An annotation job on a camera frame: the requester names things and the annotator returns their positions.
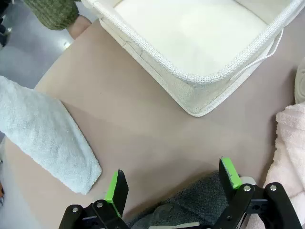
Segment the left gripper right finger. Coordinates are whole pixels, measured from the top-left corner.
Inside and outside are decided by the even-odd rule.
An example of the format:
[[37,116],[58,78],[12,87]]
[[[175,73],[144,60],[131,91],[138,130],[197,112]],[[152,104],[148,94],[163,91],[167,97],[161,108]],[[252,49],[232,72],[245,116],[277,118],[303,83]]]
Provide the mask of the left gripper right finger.
[[219,160],[219,178],[228,206],[218,219],[220,229],[239,229],[248,215],[256,214],[266,229],[301,229],[302,225],[289,197],[278,182],[265,188],[242,183],[227,157]]

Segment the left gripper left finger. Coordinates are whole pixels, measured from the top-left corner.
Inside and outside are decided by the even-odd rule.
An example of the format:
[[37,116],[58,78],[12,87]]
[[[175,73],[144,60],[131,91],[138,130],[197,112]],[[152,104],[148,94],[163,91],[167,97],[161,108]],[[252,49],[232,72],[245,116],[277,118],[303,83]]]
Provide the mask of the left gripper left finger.
[[117,170],[105,194],[83,208],[81,205],[70,205],[66,208],[59,225],[60,229],[127,229],[123,221],[129,187],[122,170]]

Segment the person's right hand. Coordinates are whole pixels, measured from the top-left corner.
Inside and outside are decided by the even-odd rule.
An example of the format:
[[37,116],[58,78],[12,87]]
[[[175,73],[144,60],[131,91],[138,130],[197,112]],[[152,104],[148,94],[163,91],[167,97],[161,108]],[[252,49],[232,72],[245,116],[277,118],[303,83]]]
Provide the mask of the person's right hand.
[[69,35],[75,40],[77,39],[89,26],[91,25],[91,21],[79,15],[74,23],[67,27],[67,31]]

